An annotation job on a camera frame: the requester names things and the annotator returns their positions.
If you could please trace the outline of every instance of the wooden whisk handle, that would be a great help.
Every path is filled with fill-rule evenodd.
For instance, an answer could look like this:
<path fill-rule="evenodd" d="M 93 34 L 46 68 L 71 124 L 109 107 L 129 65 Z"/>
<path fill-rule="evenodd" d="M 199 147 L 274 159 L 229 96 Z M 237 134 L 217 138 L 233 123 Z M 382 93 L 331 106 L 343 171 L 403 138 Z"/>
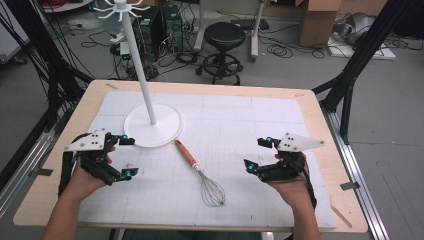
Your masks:
<path fill-rule="evenodd" d="M 184 155 L 187 162 L 190 164 L 190 166 L 194 167 L 194 165 L 197 164 L 196 160 L 193 156 L 191 156 L 190 152 L 187 150 L 187 148 L 180 142 L 180 140 L 175 140 L 175 145 L 177 145 L 180 152 Z"/>

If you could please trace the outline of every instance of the wrist mount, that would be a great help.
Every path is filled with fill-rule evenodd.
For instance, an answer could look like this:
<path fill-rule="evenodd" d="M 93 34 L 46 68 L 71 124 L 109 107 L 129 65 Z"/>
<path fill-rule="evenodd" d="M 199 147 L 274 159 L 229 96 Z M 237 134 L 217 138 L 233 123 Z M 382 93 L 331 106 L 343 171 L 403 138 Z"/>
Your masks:
<path fill-rule="evenodd" d="M 258 138 L 258 145 L 266 148 L 277 149 L 279 160 L 275 164 L 259 166 L 259 164 L 244 159 L 246 171 L 258 176 L 262 182 L 288 182 L 303 173 L 307 184 L 311 203 L 315 209 L 317 200 L 308 172 L 305 170 L 307 161 L 303 150 L 312 149 L 324 145 L 324 141 L 286 133 L 283 139 L 271 137 Z"/>
<path fill-rule="evenodd" d="M 134 145 L 135 140 L 126 135 L 112 135 L 105 130 L 85 133 L 76 137 L 72 144 L 65 147 L 63 153 L 58 195 L 60 196 L 68 185 L 72 169 L 78 158 L 85 171 L 109 186 L 114 182 L 131 180 L 132 176 L 137 174 L 138 168 L 122 169 L 120 172 L 107 162 L 107 154 L 118 142 L 119 145 Z"/>

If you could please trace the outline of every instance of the white mug tree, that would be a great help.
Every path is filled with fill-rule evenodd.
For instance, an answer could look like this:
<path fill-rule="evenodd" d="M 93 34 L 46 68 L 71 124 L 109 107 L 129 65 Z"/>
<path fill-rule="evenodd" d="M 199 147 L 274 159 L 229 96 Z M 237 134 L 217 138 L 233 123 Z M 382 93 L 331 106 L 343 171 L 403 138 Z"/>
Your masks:
<path fill-rule="evenodd" d="M 158 103 L 152 104 L 129 16 L 129 14 L 131 14 L 134 17 L 141 17 L 134 14 L 131 10 L 136 9 L 144 11 L 149 7 L 134 7 L 141 4 L 143 0 L 135 4 L 127 4 L 127 0 L 115 0 L 115 4 L 107 0 L 105 0 L 105 2 L 112 7 L 107 9 L 95 8 L 95 10 L 101 12 L 111 11 L 108 15 L 99 18 L 108 18 L 114 13 L 119 13 L 118 21 L 122 22 L 145 101 L 145 105 L 135 108 L 128 114 L 124 124 L 125 134 L 134 138 L 135 144 L 138 146 L 160 147 L 166 145 L 180 134 L 183 127 L 182 117 L 179 111 L 172 106 Z"/>

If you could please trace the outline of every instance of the human hand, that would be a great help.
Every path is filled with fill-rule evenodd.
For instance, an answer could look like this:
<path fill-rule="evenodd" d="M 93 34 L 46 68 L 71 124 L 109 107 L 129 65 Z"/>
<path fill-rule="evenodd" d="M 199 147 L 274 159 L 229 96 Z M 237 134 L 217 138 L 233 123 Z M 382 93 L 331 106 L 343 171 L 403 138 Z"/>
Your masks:
<path fill-rule="evenodd" d="M 268 182 L 268 185 L 277 190 L 283 200 L 291 207 L 296 207 L 297 205 L 303 205 L 305 203 L 311 204 L 304 176 L 298 176 L 286 182 Z"/>
<path fill-rule="evenodd" d="M 112 163 L 112 160 L 108 156 L 106 159 L 108 164 Z M 70 198 L 76 202 L 82 202 L 97 189 L 104 186 L 106 184 L 102 180 L 93 177 L 81 167 L 81 162 L 78 159 L 71 180 L 62 195 L 66 195 L 66 198 Z"/>

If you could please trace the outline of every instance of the finger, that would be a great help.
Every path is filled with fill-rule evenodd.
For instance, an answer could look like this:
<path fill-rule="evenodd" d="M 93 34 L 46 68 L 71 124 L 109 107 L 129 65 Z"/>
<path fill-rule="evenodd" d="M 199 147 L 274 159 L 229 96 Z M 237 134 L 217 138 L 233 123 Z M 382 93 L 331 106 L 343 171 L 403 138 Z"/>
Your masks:
<path fill-rule="evenodd" d="M 107 161 L 108 164 L 112 163 L 112 159 L 109 156 L 106 156 L 106 161 Z"/>

